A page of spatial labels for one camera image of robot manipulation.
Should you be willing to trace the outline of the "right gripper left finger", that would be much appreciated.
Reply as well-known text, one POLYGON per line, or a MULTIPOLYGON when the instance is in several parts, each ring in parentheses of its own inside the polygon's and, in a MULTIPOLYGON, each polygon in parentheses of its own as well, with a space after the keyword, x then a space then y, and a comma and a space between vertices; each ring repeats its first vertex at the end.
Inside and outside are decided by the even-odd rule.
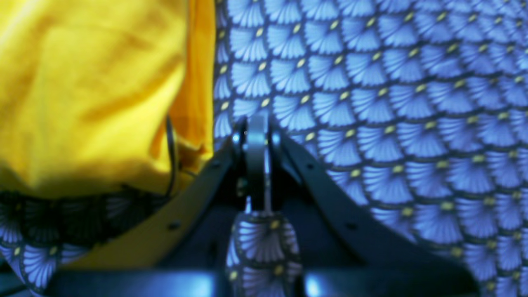
POLYGON ((192 233, 234 162, 239 141, 229 138, 175 198, 136 227, 62 267, 64 271, 116 271, 152 267, 192 233))

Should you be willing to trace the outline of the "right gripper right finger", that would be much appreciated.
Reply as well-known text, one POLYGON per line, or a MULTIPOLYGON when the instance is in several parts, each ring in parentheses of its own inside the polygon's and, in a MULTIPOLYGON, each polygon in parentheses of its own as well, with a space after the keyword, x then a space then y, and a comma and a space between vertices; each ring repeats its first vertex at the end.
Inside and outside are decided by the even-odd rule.
POLYGON ((302 285, 475 285, 468 269, 377 222, 322 165, 268 124, 271 206, 291 220, 305 262, 302 285))

